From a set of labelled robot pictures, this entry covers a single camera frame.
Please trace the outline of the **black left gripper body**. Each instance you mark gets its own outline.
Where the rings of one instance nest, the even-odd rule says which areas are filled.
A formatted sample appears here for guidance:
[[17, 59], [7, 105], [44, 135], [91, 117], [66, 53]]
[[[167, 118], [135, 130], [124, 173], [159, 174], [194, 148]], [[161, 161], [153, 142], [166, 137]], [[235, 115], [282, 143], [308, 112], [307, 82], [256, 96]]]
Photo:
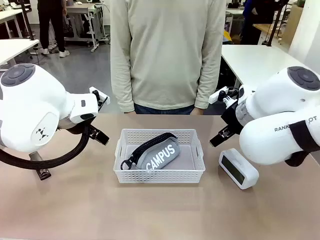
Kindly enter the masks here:
[[80, 135], [84, 132], [87, 123], [85, 121], [80, 123], [73, 123], [71, 121], [59, 121], [57, 128], [59, 130], [67, 130], [73, 135]]

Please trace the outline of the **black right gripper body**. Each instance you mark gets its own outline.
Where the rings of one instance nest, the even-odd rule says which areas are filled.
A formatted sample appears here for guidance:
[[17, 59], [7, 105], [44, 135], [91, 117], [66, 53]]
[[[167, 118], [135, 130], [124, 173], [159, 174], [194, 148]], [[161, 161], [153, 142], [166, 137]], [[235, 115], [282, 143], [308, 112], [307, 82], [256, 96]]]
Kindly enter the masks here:
[[226, 127], [223, 129], [223, 132], [227, 133], [228, 136], [231, 136], [234, 134], [239, 135], [243, 129], [243, 126], [241, 125], [241, 123], [238, 121], [236, 117], [237, 106], [238, 106], [238, 103], [234, 102], [221, 115], [221, 118], [226, 123]]

